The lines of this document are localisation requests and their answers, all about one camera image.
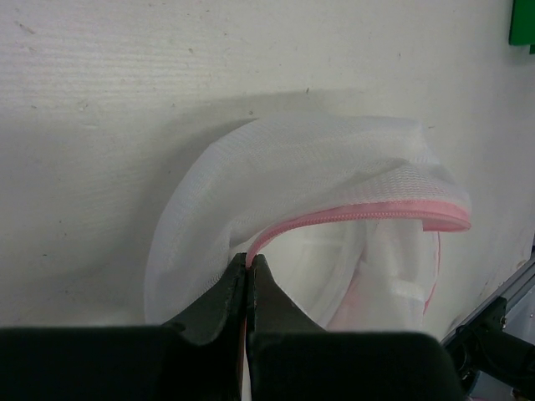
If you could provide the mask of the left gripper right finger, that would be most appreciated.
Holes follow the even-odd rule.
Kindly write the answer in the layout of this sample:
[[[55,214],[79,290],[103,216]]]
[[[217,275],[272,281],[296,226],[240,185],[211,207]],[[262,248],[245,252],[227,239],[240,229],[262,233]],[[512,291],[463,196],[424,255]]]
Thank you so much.
[[[247,273],[254,400],[462,400],[446,350],[421,332],[328,332],[275,282],[266,257]]]

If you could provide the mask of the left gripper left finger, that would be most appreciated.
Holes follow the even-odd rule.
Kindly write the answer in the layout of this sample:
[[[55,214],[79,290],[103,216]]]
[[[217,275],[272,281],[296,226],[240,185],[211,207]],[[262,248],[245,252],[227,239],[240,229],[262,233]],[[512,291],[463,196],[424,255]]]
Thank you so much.
[[[1,331],[3,400],[239,400],[245,256],[161,325]]]

